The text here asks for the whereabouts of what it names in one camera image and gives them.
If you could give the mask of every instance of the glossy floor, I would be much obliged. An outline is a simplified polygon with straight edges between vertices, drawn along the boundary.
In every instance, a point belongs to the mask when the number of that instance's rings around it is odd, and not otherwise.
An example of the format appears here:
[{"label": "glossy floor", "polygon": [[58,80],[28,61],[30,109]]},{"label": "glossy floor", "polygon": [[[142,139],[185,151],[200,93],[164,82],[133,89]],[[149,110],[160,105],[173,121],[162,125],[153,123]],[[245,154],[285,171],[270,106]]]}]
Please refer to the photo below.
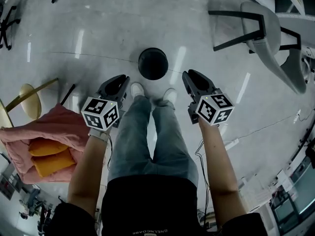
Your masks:
[{"label": "glossy floor", "polygon": [[[301,119],[311,113],[315,86],[308,85],[304,95],[294,94],[256,55],[248,53],[245,44],[213,52],[214,44],[241,35],[242,26],[239,19],[210,17],[208,8],[239,10],[243,1],[247,0],[58,0],[55,4],[26,0],[21,8],[21,23],[13,28],[12,50],[0,51],[0,98],[7,104],[22,84],[36,87],[55,77],[60,78],[63,94],[75,83],[74,96],[80,98],[92,95],[102,82],[119,74],[142,83],[148,95],[155,98],[175,88],[176,115],[200,173],[198,208],[204,209],[205,184],[194,154],[201,133],[198,125],[190,122],[187,106],[191,99],[181,78],[183,71],[195,69],[213,80],[236,105],[223,139],[227,143],[239,138],[239,144],[228,151],[237,179],[258,173],[266,185],[294,154],[310,124],[312,115],[303,122],[294,124],[293,120],[299,109]],[[169,60],[167,74],[158,81],[144,79],[137,70],[138,56],[148,47],[161,48]],[[277,58],[284,62],[286,55],[279,52]],[[241,97],[245,78],[248,83]],[[43,114],[57,103],[57,95],[57,84],[41,92]],[[124,109],[130,104],[129,94]],[[10,115],[15,126],[30,121],[21,107]],[[116,134],[113,129],[113,140]],[[151,151],[155,135],[151,120]],[[102,194],[106,178],[104,166]],[[40,186],[66,197],[67,184]]]}]

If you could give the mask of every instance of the light blue jeans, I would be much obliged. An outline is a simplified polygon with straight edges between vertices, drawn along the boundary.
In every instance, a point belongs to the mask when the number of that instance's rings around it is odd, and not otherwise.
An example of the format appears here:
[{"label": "light blue jeans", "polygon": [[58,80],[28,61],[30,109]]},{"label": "light blue jeans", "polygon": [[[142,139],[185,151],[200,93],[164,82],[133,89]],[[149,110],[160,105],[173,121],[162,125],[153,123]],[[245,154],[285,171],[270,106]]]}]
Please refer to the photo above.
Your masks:
[{"label": "light blue jeans", "polygon": [[152,113],[157,129],[152,160],[147,143],[151,103],[144,96],[135,97],[119,126],[108,181],[156,174],[187,178],[198,186],[197,166],[188,154],[174,110],[171,102],[160,101]]}]

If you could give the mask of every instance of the orange cushion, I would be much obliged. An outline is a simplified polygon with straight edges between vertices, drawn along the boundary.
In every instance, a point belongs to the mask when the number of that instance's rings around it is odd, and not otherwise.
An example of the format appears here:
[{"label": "orange cushion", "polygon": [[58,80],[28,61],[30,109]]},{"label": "orange cushion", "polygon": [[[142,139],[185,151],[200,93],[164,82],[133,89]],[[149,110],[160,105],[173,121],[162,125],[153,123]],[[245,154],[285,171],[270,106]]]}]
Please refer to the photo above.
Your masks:
[{"label": "orange cushion", "polygon": [[31,160],[41,177],[47,177],[58,170],[75,164],[75,161],[73,160],[68,148],[58,154],[35,156],[32,157]]},{"label": "orange cushion", "polygon": [[54,155],[67,149],[68,146],[58,141],[36,138],[32,140],[29,146],[29,152],[32,156]]}]

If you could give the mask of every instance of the cable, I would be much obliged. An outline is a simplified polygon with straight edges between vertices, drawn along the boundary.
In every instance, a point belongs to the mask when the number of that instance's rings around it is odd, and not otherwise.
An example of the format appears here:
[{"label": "cable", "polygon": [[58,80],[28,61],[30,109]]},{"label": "cable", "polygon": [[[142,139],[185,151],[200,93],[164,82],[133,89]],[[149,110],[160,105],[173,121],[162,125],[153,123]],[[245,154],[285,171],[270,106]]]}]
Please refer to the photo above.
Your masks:
[{"label": "cable", "polygon": [[112,154],[113,154],[113,142],[112,142],[112,138],[110,137],[110,135],[108,135],[109,137],[109,142],[110,142],[110,148],[111,148],[111,153],[110,153],[110,157],[107,163],[107,169],[109,170],[109,163],[110,163],[110,159],[112,158]]},{"label": "cable", "polygon": [[200,164],[201,164],[201,169],[202,169],[202,174],[203,174],[203,178],[205,180],[205,185],[206,185],[206,205],[205,205],[204,220],[203,220],[203,228],[206,228],[206,216],[207,216],[207,208],[208,208],[208,204],[209,204],[210,186],[209,186],[207,178],[206,178],[202,155],[199,153],[199,151],[201,150],[203,144],[204,144],[204,142],[203,142],[203,140],[201,140],[200,143],[199,143],[199,147],[198,147],[198,149],[195,152],[195,155],[199,157]]},{"label": "cable", "polygon": [[310,114],[309,114],[306,118],[304,118],[304,119],[301,119],[301,118],[300,118],[300,115],[299,115],[299,120],[300,120],[300,121],[307,120],[307,119],[311,116],[311,114],[312,114],[312,112],[313,112],[314,110],[315,110],[315,109],[312,109],[312,111],[310,112]]}]

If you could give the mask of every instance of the black shirt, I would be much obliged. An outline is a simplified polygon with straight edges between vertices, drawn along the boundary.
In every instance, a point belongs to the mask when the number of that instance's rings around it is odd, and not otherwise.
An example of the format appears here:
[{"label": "black shirt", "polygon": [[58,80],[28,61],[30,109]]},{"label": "black shirt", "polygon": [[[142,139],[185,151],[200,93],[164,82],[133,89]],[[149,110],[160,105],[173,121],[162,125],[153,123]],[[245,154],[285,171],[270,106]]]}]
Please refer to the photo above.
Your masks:
[{"label": "black shirt", "polygon": [[[180,177],[141,175],[108,183],[102,203],[103,236],[206,235],[197,219],[197,188]],[[223,235],[267,235],[258,213],[234,218]],[[96,235],[94,219],[83,209],[60,204],[46,235]]]}]

